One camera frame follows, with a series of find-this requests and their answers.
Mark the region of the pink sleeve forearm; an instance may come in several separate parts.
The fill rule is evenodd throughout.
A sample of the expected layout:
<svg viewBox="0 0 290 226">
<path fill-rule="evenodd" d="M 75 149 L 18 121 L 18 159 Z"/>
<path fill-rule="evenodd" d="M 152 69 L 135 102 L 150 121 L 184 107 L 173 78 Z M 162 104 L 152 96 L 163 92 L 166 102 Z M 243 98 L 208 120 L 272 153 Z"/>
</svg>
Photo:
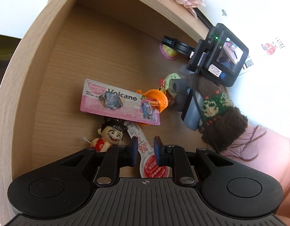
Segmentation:
<svg viewBox="0 0 290 226">
<path fill-rule="evenodd" d="M 277 216 L 290 225 L 290 140 L 261 125 L 245 132 L 220 153 L 275 178 L 283 188 Z"/>
</svg>

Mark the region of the right hand in knit glove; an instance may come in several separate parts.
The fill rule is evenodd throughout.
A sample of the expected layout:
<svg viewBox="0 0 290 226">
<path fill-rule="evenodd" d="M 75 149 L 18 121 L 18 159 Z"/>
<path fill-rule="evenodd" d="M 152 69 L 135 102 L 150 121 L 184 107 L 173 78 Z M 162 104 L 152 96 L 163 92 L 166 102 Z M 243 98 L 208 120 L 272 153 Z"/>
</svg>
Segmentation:
<svg viewBox="0 0 290 226">
<path fill-rule="evenodd" d="M 197 130 L 202 134 L 202 140 L 220 153 L 246 130 L 247 117 L 234 106 L 221 85 L 193 75 L 193 89 L 202 97 Z"/>
</svg>

